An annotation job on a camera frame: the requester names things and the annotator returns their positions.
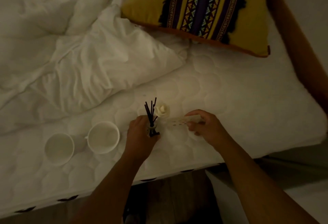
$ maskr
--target white comforter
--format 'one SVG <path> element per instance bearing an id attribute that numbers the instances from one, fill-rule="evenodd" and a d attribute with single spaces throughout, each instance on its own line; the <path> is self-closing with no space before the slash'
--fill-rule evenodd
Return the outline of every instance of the white comforter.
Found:
<path id="1" fill-rule="evenodd" d="M 184 64 L 188 43 L 163 45 L 120 18 L 121 2 L 0 0 L 0 134 L 84 112 Z"/>

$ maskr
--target wooden bed frame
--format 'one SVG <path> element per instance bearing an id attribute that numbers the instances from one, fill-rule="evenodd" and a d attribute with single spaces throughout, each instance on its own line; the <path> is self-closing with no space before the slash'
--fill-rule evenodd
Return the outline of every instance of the wooden bed frame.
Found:
<path id="1" fill-rule="evenodd" d="M 328 114 L 328 76 L 284 0 L 267 0 L 299 81 Z"/>

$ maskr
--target decorative cushion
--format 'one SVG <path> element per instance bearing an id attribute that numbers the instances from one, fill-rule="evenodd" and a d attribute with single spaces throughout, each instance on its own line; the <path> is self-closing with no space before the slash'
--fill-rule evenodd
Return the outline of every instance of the decorative cushion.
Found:
<path id="1" fill-rule="evenodd" d="M 127 0 L 122 17 L 198 42 L 267 57 L 266 0 Z"/>

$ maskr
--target white flower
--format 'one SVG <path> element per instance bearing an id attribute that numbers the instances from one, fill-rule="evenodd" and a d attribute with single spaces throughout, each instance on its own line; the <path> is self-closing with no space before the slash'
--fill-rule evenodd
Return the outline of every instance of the white flower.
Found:
<path id="1" fill-rule="evenodd" d="M 166 105 L 165 103 L 160 103 L 155 106 L 155 114 L 158 117 L 167 118 L 170 116 L 170 106 Z"/>

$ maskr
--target cup rim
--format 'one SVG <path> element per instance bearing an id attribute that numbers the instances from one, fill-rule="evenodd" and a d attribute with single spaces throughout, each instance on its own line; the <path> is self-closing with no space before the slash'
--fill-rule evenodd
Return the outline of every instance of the cup rim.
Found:
<path id="1" fill-rule="evenodd" d="M 47 146 L 47 143 L 48 143 L 49 139 L 52 138 L 52 137 L 55 136 L 55 135 L 58 135 L 58 134 L 63 134 L 63 135 L 68 136 L 69 139 L 71 140 L 72 145 L 73 145 L 72 152 L 71 152 L 70 156 L 67 157 L 67 159 L 65 160 L 64 163 L 54 163 L 54 162 L 52 162 L 52 161 L 49 159 L 49 157 L 48 157 L 47 154 L 46 154 L 46 146 Z M 44 146 L 43 146 L 43 154 L 44 154 L 45 158 L 46 158 L 46 159 L 47 159 L 52 165 L 55 165 L 55 166 L 62 166 L 62 165 L 64 165 L 64 164 L 66 164 L 68 161 L 70 161 L 71 158 L 72 158 L 72 156 L 73 156 L 73 154 L 74 154 L 74 151 L 75 151 L 74 140 L 73 140 L 72 136 L 69 135 L 69 134 L 67 134 L 67 133 L 54 133 L 54 134 L 52 134 L 49 138 L 47 138 L 47 140 L 46 140 L 46 142 L 45 142 L 45 144 L 44 144 Z"/>
<path id="2" fill-rule="evenodd" d="M 109 123 L 109 124 L 111 125 L 111 127 L 113 127 L 113 128 L 116 130 L 116 132 L 117 132 L 117 140 L 116 140 L 116 142 L 115 142 L 115 144 L 114 144 L 113 146 L 109 147 L 109 148 L 106 149 L 105 151 L 102 151 L 102 152 L 96 152 L 96 151 L 92 148 L 92 146 L 90 145 L 90 143 L 89 143 L 89 135 L 90 135 L 90 132 L 92 131 L 92 129 L 93 129 L 94 127 L 96 127 L 97 125 L 101 124 L 101 123 Z M 95 154 L 105 154 L 105 153 L 109 153 L 109 152 L 111 152 L 112 150 L 115 149 L 115 147 L 117 147 L 117 144 L 118 144 L 119 141 L 120 141 L 120 137 L 121 137 L 121 135 L 120 135 L 120 130 L 118 129 L 118 127 L 117 127 L 113 122 L 111 122 L 111 121 L 100 121 L 100 122 L 97 122 L 96 124 L 94 124 L 94 125 L 90 128 L 90 130 L 89 130 L 89 132 L 88 132 L 88 136 L 86 137 L 86 139 L 87 139 L 88 147 L 90 148 L 90 150 L 91 150 L 93 153 L 95 153 Z"/>

